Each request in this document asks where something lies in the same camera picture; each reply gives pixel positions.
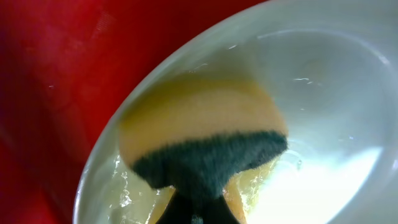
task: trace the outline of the white bowl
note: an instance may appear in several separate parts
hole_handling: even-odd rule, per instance
[[[148,86],[183,71],[252,75],[286,118],[290,148],[249,223],[397,223],[397,22],[395,0],[276,0],[202,33],[111,118],[81,177],[73,223],[142,219],[146,206],[131,198],[156,193],[123,167],[115,124]]]

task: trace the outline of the sponge edge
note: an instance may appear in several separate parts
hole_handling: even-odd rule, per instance
[[[232,175],[258,168],[286,149],[286,136],[276,131],[224,133],[162,146],[131,169],[152,188],[173,185],[201,204],[221,196]]]

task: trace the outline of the sponge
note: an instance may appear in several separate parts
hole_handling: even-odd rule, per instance
[[[286,137],[278,109],[250,80],[190,77],[158,84],[119,125],[124,162],[153,189],[174,186],[202,218],[209,206],[225,206],[223,189],[234,174],[282,154]],[[228,206],[241,217],[243,208]]]

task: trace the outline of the red background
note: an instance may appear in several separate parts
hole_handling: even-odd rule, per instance
[[[188,40],[261,0],[0,0],[0,223],[71,223],[123,99]]]

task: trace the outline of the red surface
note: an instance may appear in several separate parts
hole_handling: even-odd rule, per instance
[[[0,0],[0,223],[71,223],[110,116],[164,58],[260,0]]]

